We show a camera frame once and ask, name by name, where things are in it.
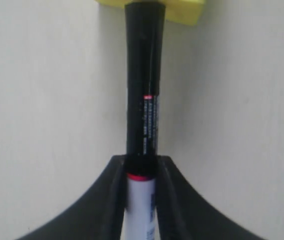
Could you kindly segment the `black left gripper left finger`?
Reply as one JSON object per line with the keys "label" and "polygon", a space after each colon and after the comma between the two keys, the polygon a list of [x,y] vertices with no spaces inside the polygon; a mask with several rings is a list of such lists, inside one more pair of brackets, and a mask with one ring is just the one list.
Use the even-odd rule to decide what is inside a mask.
{"label": "black left gripper left finger", "polygon": [[94,184],[73,205],[24,240],[119,240],[127,197],[125,157],[113,156]]}

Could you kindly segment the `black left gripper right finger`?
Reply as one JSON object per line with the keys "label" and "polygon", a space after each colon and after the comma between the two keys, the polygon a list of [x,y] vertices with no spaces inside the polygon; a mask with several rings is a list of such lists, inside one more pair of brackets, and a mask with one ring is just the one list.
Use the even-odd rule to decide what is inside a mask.
{"label": "black left gripper right finger", "polygon": [[168,156],[158,157],[156,205],[162,240],[260,239],[210,205]]}

